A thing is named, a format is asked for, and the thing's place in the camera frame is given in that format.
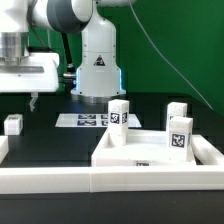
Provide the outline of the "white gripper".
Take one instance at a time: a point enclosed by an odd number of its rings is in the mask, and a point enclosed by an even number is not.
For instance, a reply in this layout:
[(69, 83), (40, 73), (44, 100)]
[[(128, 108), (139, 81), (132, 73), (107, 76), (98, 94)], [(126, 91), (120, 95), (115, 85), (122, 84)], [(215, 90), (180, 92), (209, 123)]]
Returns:
[(31, 93), (30, 111), (39, 92), (55, 92), (59, 87), (57, 53), (32, 53), (19, 65), (0, 64), (0, 93)]

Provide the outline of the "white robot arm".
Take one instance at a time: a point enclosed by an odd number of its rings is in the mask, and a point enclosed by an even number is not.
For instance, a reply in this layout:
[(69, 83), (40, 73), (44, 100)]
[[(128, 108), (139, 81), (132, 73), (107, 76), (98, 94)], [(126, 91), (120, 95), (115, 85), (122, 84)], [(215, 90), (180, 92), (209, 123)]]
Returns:
[(116, 64), (116, 28), (98, 14), (99, 7), (131, 6), (136, 0), (0, 0), (0, 93), (29, 93), (59, 88), (59, 55), (29, 46), (28, 30), (82, 35), (82, 63), (70, 68), (71, 96), (87, 103), (106, 103), (126, 94)]

